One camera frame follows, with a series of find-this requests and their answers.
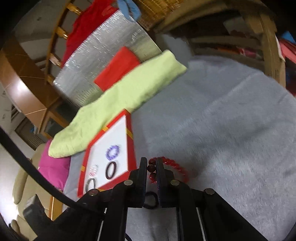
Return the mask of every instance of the wooden chair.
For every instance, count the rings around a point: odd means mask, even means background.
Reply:
[[[51,74],[51,65],[56,65],[58,67],[61,68],[61,61],[59,59],[59,57],[57,57],[54,54],[54,48],[56,46],[57,43],[57,39],[58,38],[63,38],[63,39],[67,39],[68,38],[68,33],[61,27],[67,14],[70,12],[73,12],[77,15],[81,14],[81,10],[76,7],[73,4],[74,0],[69,0],[67,2],[67,4],[65,5],[65,7],[62,10],[62,13],[60,15],[60,17],[58,18],[57,24],[55,26],[55,29],[53,31],[52,37],[50,39],[49,42],[49,47],[47,50],[47,55],[46,55],[46,63],[45,63],[45,79],[48,83],[52,84],[52,82],[54,81],[54,76]]]
[[[273,13],[259,0],[187,0],[178,9],[168,15],[158,26],[156,33],[166,33],[196,18],[219,13],[225,10],[237,10],[258,39],[244,39],[233,36],[204,36],[189,39],[189,43],[216,43],[251,47],[262,50],[264,61],[221,52],[216,49],[194,48],[194,54],[220,55],[258,68],[273,77],[280,85],[286,85],[285,63],[280,59],[275,33],[277,31]]]

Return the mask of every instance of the pink pillow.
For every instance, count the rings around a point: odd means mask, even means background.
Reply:
[[[49,140],[44,148],[39,162],[38,171],[53,186],[64,190],[66,180],[69,174],[71,157],[53,158],[48,155],[48,149],[52,140]]]

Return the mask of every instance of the wooden frame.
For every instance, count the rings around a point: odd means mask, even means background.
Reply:
[[[62,29],[61,26],[62,26],[62,24],[66,18],[66,15],[68,14],[69,11],[74,12],[77,15],[81,14],[81,10],[78,7],[76,7],[73,4],[73,2],[74,2],[74,0],[68,0],[67,4],[63,8],[62,13],[57,21],[57,24],[54,28],[52,37],[49,42],[49,47],[48,47],[47,55],[46,55],[46,63],[45,63],[44,73],[45,73],[45,80],[50,84],[52,84],[52,82],[54,81],[54,76],[52,74],[50,74],[51,64],[54,64],[60,68],[62,66],[60,59],[57,56],[55,56],[55,54],[53,53],[53,50],[54,50],[55,45],[57,43],[57,38],[58,37],[61,37],[64,39],[68,38],[68,33],[64,29]]]
[[[243,39],[233,36],[206,36],[189,39],[189,43],[218,43],[238,45],[260,49],[264,61],[222,53],[215,49],[194,49],[194,54],[221,55],[238,62],[262,70],[266,75],[274,78],[283,87],[286,86],[285,69],[279,56],[275,33],[275,23],[270,19],[273,13],[260,0],[187,0],[167,16],[156,28],[155,32],[165,33],[189,21],[224,10],[238,10],[251,30],[260,35],[260,40]]]
[[[57,100],[45,113],[43,118],[43,122],[40,128],[40,133],[44,135],[48,139],[52,139],[53,137],[48,134],[45,129],[48,121],[53,119],[56,123],[58,123],[61,127],[65,128],[69,125],[69,122],[66,121],[55,109],[62,103],[62,99]]]
[[[63,212],[63,203],[50,196],[48,217],[54,221]]]

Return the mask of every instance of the light gray fabric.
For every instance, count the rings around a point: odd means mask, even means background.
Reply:
[[[291,94],[258,70],[214,56],[191,61],[132,114],[137,165],[142,156],[176,160],[190,187],[216,190],[268,240],[283,240],[296,222],[295,126]],[[73,162],[69,183],[78,183]],[[147,190],[156,185],[147,181]],[[175,241],[175,210],[129,209],[126,233]]]
[[[82,151],[71,156],[69,175],[64,187],[64,194],[74,201],[79,200],[77,197],[77,191],[84,154],[85,151]],[[65,211],[66,208],[67,206],[63,205],[63,211]]]

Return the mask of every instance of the wooden rung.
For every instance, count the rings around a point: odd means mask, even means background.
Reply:
[[[248,39],[234,36],[203,36],[198,38],[192,38],[191,42],[238,45],[241,47],[249,47],[252,49],[261,49],[260,41],[257,39]]]
[[[76,7],[73,3],[69,3],[67,5],[67,9],[69,9],[71,12],[76,13],[77,15],[81,14],[80,8]]]
[[[57,27],[56,33],[59,37],[67,39],[68,38],[68,34],[66,33],[66,31],[64,29],[62,29],[61,27]]]
[[[60,68],[62,66],[61,61],[53,53],[49,54],[49,61]]]
[[[219,51],[217,49],[212,49],[212,48],[196,48],[194,49],[194,53],[196,55],[214,55],[214,56],[222,56],[222,57],[234,59],[237,62],[240,62],[252,68],[264,71],[264,61],[257,60],[254,58],[249,58],[243,55]]]
[[[54,81],[54,77],[53,77],[53,75],[48,74],[48,75],[46,76],[46,81],[52,85],[52,83],[53,83],[53,81]]]

